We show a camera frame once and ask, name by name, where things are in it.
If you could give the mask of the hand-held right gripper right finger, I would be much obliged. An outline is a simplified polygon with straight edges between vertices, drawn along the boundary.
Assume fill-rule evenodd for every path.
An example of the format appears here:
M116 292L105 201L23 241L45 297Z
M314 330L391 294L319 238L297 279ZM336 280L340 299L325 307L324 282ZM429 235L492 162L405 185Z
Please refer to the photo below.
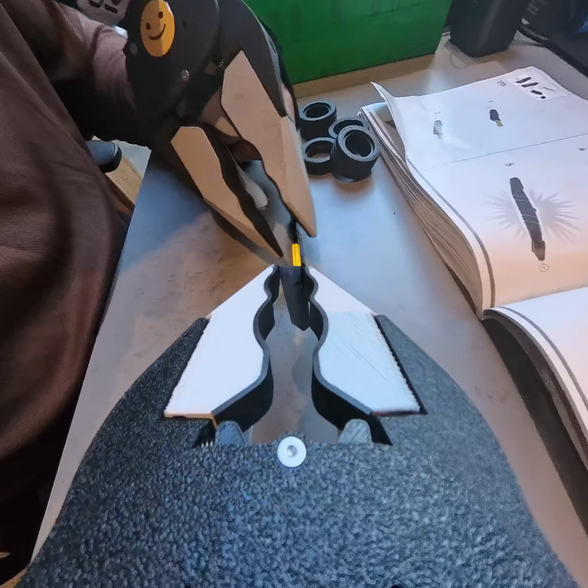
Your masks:
M421 405L369 307L312 267L310 328L317 338L312 359L312 400L332 424L421 412Z

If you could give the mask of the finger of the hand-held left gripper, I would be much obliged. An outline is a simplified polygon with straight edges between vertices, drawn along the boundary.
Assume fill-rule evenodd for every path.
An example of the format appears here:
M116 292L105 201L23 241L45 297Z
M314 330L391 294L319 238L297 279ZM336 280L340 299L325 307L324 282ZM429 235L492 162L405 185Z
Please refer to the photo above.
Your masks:
M283 257L263 214L265 192L237 163L217 130L183 126L171 145L207 204L255 245Z
M295 123L278 113L244 51L224 71L221 104L240 137L260 154L284 206L308 236L316 237L315 208Z

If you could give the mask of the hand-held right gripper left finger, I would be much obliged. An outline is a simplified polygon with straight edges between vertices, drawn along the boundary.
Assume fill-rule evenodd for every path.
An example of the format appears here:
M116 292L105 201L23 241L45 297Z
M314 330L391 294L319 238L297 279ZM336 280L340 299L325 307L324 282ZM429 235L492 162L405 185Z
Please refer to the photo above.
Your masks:
M280 273L270 266L207 317L207 323L165 407L167 418L234 421L249 430L269 411L273 375L267 337Z

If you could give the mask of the black rubber tyre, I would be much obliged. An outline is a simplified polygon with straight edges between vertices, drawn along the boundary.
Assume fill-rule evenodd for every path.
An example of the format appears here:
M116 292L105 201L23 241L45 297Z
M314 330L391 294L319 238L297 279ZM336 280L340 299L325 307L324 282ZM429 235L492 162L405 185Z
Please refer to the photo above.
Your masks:
M369 124L358 116L344 117L334 121L328 128L327 136L335 140L347 128L358 127L369 130Z
M302 147L303 161L309 175L325 175L332 170L332 151L335 139L328 137L313 138Z
M332 172L351 181L367 179L380 156L378 141L362 126L343 128L330 155Z
M329 136L330 126L337 120L335 104L316 100L299 109L299 130L305 141Z

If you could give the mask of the black brick piece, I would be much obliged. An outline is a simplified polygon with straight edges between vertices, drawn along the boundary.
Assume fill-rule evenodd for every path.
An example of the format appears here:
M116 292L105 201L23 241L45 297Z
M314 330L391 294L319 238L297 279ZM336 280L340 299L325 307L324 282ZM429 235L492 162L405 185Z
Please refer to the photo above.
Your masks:
M310 300L314 283L304 266L280 266L279 275L292 325L305 331L311 325Z

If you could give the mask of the green plastic bin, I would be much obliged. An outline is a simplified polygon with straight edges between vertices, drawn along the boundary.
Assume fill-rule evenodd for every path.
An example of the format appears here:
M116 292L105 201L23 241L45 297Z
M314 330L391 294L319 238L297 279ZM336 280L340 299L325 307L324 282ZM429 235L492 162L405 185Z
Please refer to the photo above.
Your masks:
M452 1L246 1L276 35L292 84L436 51Z

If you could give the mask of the person's left forearm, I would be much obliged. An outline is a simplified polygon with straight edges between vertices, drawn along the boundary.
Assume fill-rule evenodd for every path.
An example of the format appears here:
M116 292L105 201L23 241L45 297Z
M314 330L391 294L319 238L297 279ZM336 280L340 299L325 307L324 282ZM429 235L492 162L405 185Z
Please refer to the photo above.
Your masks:
M151 146L126 71L125 38L58 1L1 1L1 109L69 115L85 140Z

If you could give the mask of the grey desk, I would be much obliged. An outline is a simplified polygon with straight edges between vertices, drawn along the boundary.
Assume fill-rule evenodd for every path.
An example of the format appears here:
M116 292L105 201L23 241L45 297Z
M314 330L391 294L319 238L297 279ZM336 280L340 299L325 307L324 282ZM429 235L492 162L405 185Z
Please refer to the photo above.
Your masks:
M378 81L396 96L443 91L536 66L587 97L587 78L545 48L518 36L497 55L472 59L446 36L425 69ZM326 99L343 116L380 98L371 82L298 99ZM61 511L94 435L122 394L188 328L267 264L217 223L191 186L151 155L125 246L70 425L33 555ZM571 473L557 457L541 398L518 388L485 327L422 230L382 162L368 180L311 180L318 237L304 245L322 274L389 317L467 393L502 445L553 550L587 587L587 537Z

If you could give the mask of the wooden plank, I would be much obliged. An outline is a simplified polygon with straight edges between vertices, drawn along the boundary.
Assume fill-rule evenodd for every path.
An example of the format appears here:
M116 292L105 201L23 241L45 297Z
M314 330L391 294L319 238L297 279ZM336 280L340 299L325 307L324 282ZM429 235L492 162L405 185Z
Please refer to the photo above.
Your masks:
M106 177L116 187L117 198L123 206L134 209L142 185L143 173L139 172L125 155L122 155L118 167L106 173Z

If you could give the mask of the wooden board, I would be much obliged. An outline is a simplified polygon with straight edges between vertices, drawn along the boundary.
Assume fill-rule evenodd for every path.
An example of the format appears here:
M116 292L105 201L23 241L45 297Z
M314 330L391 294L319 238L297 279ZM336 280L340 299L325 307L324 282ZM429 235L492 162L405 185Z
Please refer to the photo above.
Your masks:
M318 96L330 92L378 82L394 77L401 77L420 70L425 70L434 60L436 54L419 56L404 61L386 63L363 70L346 72L331 77L313 79L293 85L298 99Z

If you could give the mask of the person's brown clothing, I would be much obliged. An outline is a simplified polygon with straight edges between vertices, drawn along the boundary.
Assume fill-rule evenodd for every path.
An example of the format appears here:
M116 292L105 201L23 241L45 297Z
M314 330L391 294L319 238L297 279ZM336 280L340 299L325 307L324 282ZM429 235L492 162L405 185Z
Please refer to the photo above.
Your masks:
M1 117L1 545L36 537L122 247L123 217L69 115Z

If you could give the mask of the building instruction booklet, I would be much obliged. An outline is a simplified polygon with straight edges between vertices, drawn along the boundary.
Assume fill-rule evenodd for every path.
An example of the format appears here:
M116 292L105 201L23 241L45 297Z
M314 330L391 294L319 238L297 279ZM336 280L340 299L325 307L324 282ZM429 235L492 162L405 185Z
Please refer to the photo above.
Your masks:
M362 107L480 320L516 338L587 466L587 98L531 66Z

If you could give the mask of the black power adapter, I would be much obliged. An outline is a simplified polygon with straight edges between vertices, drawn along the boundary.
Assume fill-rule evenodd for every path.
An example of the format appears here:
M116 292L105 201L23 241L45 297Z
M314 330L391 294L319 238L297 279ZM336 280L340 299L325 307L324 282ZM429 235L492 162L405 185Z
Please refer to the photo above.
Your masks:
M509 48L528 1L453 1L450 41L470 57Z

